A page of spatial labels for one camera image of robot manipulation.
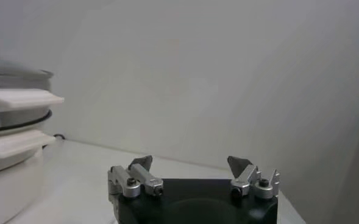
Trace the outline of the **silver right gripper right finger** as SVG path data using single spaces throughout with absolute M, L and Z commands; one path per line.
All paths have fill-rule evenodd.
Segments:
M 280 172 L 272 169 L 263 173 L 258 166 L 248 159 L 228 156 L 227 162 L 233 174 L 230 181 L 230 194 L 241 199 L 249 194 L 262 200 L 270 200 L 279 196 Z

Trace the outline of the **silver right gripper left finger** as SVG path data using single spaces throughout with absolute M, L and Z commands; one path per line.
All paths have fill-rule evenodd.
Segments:
M 151 155 L 135 158 L 127 167 L 112 166 L 107 172 L 108 200 L 134 201 L 142 197 L 160 201 L 164 182 L 150 173 Z

